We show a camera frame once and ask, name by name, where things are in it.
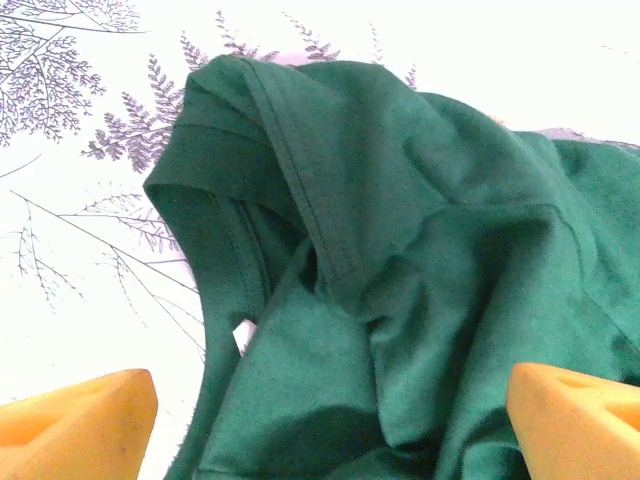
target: green fabric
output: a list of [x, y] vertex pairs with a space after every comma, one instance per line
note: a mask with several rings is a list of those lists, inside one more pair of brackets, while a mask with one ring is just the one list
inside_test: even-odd
[[636, 151], [510, 132], [379, 66], [192, 73], [145, 183], [207, 342], [166, 478], [528, 478], [514, 363], [640, 384], [638, 185]]

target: patterned bedsheet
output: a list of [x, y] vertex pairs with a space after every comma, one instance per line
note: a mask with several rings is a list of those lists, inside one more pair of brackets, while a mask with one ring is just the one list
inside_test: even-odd
[[0, 403], [148, 368], [160, 409], [140, 478], [163, 475], [199, 390], [203, 329], [141, 185], [186, 75], [210, 58], [380, 63], [508, 128], [633, 146], [638, 13], [0, 0]]

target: wrinkled cloth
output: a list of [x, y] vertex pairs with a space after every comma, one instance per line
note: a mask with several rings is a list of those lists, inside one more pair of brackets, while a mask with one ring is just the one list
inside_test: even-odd
[[207, 341], [166, 478], [528, 478], [516, 362], [640, 384], [639, 184], [380, 66], [216, 58], [144, 185]]

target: green t-shirt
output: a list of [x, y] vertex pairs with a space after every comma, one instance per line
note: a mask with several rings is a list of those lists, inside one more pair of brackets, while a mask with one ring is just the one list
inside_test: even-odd
[[514, 363], [640, 384], [639, 185], [637, 151], [514, 133], [380, 66], [192, 73], [145, 183], [207, 342], [166, 478], [528, 478]]

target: green shirt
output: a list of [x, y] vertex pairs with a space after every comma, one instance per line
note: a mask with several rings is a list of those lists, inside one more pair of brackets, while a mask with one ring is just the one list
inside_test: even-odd
[[637, 151], [514, 133], [380, 66], [192, 73], [145, 183], [207, 342], [166, 478], [528, 478], [514, 363], [640, 384], [638, 185]]

